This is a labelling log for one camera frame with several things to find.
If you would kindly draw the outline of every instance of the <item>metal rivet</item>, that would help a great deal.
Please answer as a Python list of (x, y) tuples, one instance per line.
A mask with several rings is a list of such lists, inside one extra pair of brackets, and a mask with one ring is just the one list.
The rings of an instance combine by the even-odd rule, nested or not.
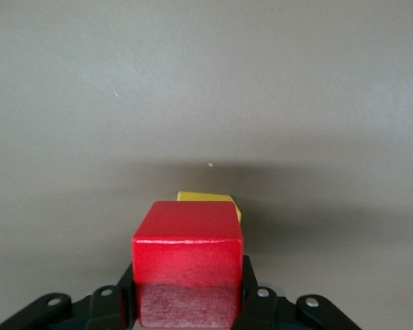
[(308, 305), (309, 307), (318, 307), (319, 303), (315, 298), (306, 298), (306, 305)]
[(266, 289), (258, 289), (257, 295), (262, 298), (269, 297), (269, 291)]
[(106, 296), (110, 296), (113, 293), (112, 289), (106, 289), (101, 291), (101, 296), (106, 297)]
[(48, 306), (55, 306), (61, 302), (60, 298), (53, 298), (47, 302)]

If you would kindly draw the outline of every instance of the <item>yellow block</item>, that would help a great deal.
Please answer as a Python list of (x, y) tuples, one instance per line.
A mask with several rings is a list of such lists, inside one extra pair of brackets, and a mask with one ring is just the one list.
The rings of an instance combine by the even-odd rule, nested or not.
[[(205, 192), (180, 191), (178, 192), (178, 201), (232, 201), (235, 205), (234, 199), (230, 195), (208, 194)], [(242, 213), (237, 205), (235, 205), (235, 212), (239, 223), (242, 220)]]

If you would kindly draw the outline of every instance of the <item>red cube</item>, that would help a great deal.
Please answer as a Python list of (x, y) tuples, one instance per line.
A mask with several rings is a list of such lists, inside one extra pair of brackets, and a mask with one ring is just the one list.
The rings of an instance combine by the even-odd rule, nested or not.
[(232, 202), (157, 201), (131, 251), (143, 327), (231, 327), (240, 311), (243, 257)]

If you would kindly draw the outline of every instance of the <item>worn red surface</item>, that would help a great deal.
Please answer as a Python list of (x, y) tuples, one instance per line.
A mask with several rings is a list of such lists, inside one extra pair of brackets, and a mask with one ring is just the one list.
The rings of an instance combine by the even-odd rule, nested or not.
[(243, 255), (233, 203), (157, 201), (131, 250), (143, 327), (231, 327), (240, 311)]

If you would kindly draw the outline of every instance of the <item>block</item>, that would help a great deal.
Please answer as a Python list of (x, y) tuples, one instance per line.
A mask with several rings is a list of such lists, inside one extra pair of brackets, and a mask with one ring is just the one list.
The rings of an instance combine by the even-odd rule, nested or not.
[(210, 194), (206, 192), (193, 192), (193, 191), (180, 191), (178, 192), (178, 201), (232, 201), (235, 205), (235, 211), (239, 219), (239, 223), (242, 222), (242, 213), (240, 212), (237, 204), (230, 195), (222, 194)]
[(229, 201), (157, 201), (131, 239), (143, 327), (230, 329), (240, 312), (243, 237)]

